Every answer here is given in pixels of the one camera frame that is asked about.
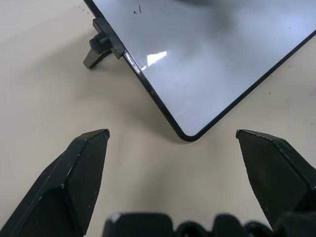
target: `beige table surface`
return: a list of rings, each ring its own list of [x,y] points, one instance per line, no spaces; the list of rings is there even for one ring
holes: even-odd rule
[[[81,133],[108,128],[99,198],[87,233],[119,211],[168,213],[212,226],[216,213],[267,222],[236,130],[285,138],[316,166],[316,39],[204,136],[180,140],[123,59],[82,64],[96,32],[80,0],[11,0],[0,8],[0,227],[41,171]]]

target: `whiteboard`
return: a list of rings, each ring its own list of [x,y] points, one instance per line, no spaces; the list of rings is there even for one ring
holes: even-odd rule
[[[188,137],[316,29],[315,0],[94,3]]]

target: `black stand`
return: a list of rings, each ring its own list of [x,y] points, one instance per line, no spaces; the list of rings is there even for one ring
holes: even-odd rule
[[[117,59],[121,58],[125,47],[106,19],[95,18],[93,20],[93,27],[97,30],[98,34],[89,41],[91,49],[83,64],[87,68],[93,68],[111,53]]]

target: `black plastic part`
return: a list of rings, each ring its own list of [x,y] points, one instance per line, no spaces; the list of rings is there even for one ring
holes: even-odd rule
[[[316,170],[285,140],[237,131],[251,187],[273,230],[286,212],[316,210]]]
[[[171,219],[165,214],[115,214],[108,218],[103,237],[174,237]]]
[[[275,230],[276,237],[315,237],[316,213],[286,213]]]
[[[190,221],[182,223],[177,231],[176,237],[207,237],[207,231],[198,223]]]
[[[98,17],[98,18],[104,18],[102,12],[97,8],[97,6],[94,4],[93,0],[84,0],[84,2],[87,4],[89,9],[92,11],[92,13]],[[312,37],[316,35],[316,31],[312,32],[305,40],[303,40],[299,45],[297,45],[292,51],[290,51],[284,58],[282,58],[277,64],[275,64],[270,70],[268,70],[261,78],[259,78],[252,86],[250,86],[242,95],[240,95],[234,102],[232,102],[226,109],[224,109],[216,118],[214,118],[208,125],[206,125],[200,132],[198,132],[194,136],[188,136],[185,134],[181,127],[178,125],[176,120],[173,118],[165,104],[162,102],[158,94],[155,92],[153,87],[148,82],[145,75],[142,73],[140,68],[137,66],[137,64],[134,62],[130,62],[131,55],[126,50],[124,53],[124,57],[130,67],[133,69],[134,73],[140,80],[140,82],[143,84],[147,92],[150,94],[151,98],[154,100],[156,105],[159,107],[160,111],[163,113],[165,118],[168,120],[172,128],[175,130],[177,135],[187,141],[187,142],[193,142],[199,139],[202,135],[204,135],[212,126],[214,126],[222,117],[224,117],[233,107],[235,107],[243,98],[245,98],[253,89],[255,89],[261,82],[263,82],[271,73],[273,73],[279,66],[281,66],[287,59],[289,59],[297,50],[299,50],[304,44],[306,44]]]
[[[248,237],[236,217],[222,214],[215,217],[212,237]]]
[[[34,182],[0,237],[83,236],[98,197],[109,137],[102,129],[73,140]]]
[[[274,236],[272,230],[270,230],[267,226],[256,221],[247,223],[244,226],[244,229],[246,233],[248,234],[248,236],[251,236],[251,237],[273,237]]]
[[[93,27],[97,30],[98,34],[90,40],[91,49],[83,64],[87,68],[93,68],[111,53],[117,59],[121,58],[125,47],[109,23],[103,17],[99,17],[93,20]]]

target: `black plastic bracket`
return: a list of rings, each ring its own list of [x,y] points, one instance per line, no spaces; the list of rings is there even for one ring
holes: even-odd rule
[[[34,182],[0,237],[82,237],[99,195],[107,129],[84,133]]]
[[[93,19],[93,27],[98,34],[89,41],[91,49],[83,64],[87,68],[93,68],[111,53],[117,59],[121,58],[125,47],[107,20],[105,18],[95,18]]]
[[[316,236],[316,169],[287,141],[238,130],[250,185],[275,236]]]

